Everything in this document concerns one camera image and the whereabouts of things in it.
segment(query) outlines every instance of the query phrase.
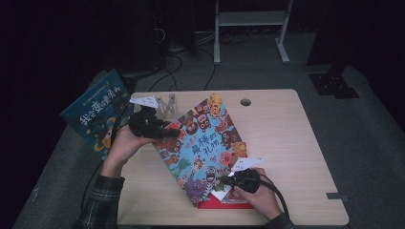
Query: metal stand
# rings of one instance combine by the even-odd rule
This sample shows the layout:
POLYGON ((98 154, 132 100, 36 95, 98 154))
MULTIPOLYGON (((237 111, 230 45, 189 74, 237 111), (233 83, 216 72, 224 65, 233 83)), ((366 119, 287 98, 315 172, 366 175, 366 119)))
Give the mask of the metal stand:
POLYGON ((287 31, 288 20, 293 0, 288 1, 286 10, 278 11, 237 11, 220 12, 219 0, 215 3, 215 42, 214 64, 221 64, 220 27, 221 26, 267 26, 281 25, 280 37, 276 38, 276 45, 284 64, 289 63, 283 42, 287 31))
POLYGON ((359 98, 354 88, 349 87, 342 77, 346 64, 332 64, 327 73, 310 74, 310 80, 320 95, 334 95, 336 98, 359 98))
POLYGON ((169 102, 166 104, 161 98, 156 99, 159 107, 156 109, 156 117, 164 121, 173 121, 179 115, 179 107, 176 101, 176 95, 170 94, 169 102))

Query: blue book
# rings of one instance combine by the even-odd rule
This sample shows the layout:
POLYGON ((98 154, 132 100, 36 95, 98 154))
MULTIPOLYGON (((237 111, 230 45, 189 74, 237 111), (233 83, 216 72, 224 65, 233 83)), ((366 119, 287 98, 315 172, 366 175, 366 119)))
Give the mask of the blue book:
POLYGON ((220 177, 230 173, 239 157, 247 157, 246 145, 218 94, 210 95, 166 128, 181 130, 181 134, 154 145, 191 202, 205 208, 202 203, 213 198, 213 190, 224 191, 220 177))
MULTIPOLYGON (((112 70, 60 115, 104 160, 111 148, 116 120, 130 98, 117 70, 112 70)), ((125 122, 126 117, 133 112, 126 109, 120 121, 125 122)))

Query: plaid shirt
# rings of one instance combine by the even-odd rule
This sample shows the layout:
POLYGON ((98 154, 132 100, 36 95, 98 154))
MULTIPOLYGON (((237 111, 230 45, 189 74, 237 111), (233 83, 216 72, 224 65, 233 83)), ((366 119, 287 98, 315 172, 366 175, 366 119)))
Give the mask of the plaid shirt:
POLYGON ((118 202, 124 178, 98 176, 74 228, 117 228, 118 202))

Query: red book edge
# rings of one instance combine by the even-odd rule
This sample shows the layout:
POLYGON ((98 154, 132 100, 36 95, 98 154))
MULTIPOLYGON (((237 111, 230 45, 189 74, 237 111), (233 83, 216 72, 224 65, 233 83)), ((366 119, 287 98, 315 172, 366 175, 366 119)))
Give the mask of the red book edge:
POLYGON ((208 195, 209 200, 199 202, 200 209, 252 209, 249 203, 221 203, 212 194, 208 195))

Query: printed title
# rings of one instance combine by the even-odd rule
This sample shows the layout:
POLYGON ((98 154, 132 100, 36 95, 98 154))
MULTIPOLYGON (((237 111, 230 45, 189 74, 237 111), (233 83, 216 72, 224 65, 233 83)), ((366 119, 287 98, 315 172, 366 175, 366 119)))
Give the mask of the printed title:
MULTIPOLYGON (((98 91, 96 91, 92 96, 90 96, 86 101, 83 102, 83 106, 86 106, 90 102, 92 102, 98 94, 100 94, 109 84, 103 85, 98 91)), ((106 95, 101 97, 100 101, 93 101, 91 105, 92 110, 89 111, 87 114, 80 116, 80 123, 81 125, 87 126, 87 124, 98 114, 100 113, 107 105, 109 105, 113 99, 117 96, 117 92, 120 91, 120 87, 114 87, 113 89, 109 89, 106 92, 106 95)))

